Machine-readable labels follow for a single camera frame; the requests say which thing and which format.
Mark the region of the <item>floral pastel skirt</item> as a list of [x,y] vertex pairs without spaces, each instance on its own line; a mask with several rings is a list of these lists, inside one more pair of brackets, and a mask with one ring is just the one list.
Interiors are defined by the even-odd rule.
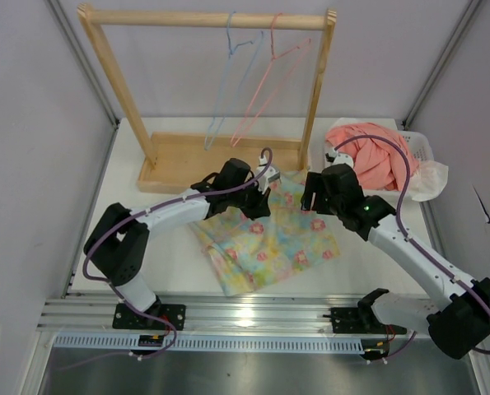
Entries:
[[306,176],[305,171],[284,173],[271,184],[268,217],[251,220],[230,207],[189,226],[224,295],[261,290],[340,256],[325,218],[301,210]]

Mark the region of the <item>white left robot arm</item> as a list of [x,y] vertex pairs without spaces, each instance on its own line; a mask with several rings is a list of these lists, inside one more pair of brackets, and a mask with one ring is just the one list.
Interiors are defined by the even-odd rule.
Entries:
[[279,171],[264,156],[252,170],[243,160],[229,159],[219,172],[192,184],[178,197],[144,209],[120,203],[107,207],[84,247],[84,264],[102,274],[98,280],[112,287],[132,307],[131,319],[143,329],[159,321],[158,297],[142,274],[147,244],[153,235],[189,223],[205,221],[234,207],[255,220],[270,215],[270,184]]

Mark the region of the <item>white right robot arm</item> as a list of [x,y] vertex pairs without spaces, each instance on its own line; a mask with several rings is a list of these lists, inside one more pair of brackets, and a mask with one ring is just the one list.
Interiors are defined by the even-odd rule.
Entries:
[[427,334],[447,356],[460,359],[490,336],[490,279],[475,280],[409,233],[400,211],[380,196],[367,196],[354,170],[331,165],[306,176],[304,211],[336,216],[398,263],[426,292],[427,301],[378,288],[357,303],[358,325],[375,332],[397,325]]

